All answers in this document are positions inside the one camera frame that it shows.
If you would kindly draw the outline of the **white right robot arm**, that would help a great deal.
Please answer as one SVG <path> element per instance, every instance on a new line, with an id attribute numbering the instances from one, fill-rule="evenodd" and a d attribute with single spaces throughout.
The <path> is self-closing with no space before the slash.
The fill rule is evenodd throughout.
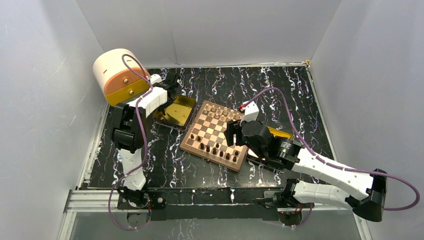
<path id="1" fill-rule="evenodd" d="M 291 170 L 324 181 L 324 184 L 289 179 L 279 197 L 288 207 L 320 203 L 352 210 L 357 216 L 381 222 L 387 193 L 387 172 L 376 168 L 359 172 L 334 160 L 308 151 L 300 142 L 274 136 L 257 120 L 229 120 L 224 131 L 229 146 L 247 146 L 253 161 L 276 170 Z"/>

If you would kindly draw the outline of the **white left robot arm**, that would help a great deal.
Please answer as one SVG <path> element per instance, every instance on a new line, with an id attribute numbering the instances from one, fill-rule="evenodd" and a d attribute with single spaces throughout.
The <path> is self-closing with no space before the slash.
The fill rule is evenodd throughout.
<path id="1" fill-rule="evenodd" d="M 127 103 L 118 103 L 112 112 L 110 138 L 121 157 L 124 171 L 123 187 L 133 191 L 130 202 L 137 208 L 149 203 L 149 194 L 142 188 L 146 183 L 142 164 L 147 159 L 148 118 L 156 110 L 165 110 L 181 91 L 181 76 L 168 72 L 165 79 L 158 74 L 149 77 L 152 89 Z"/>

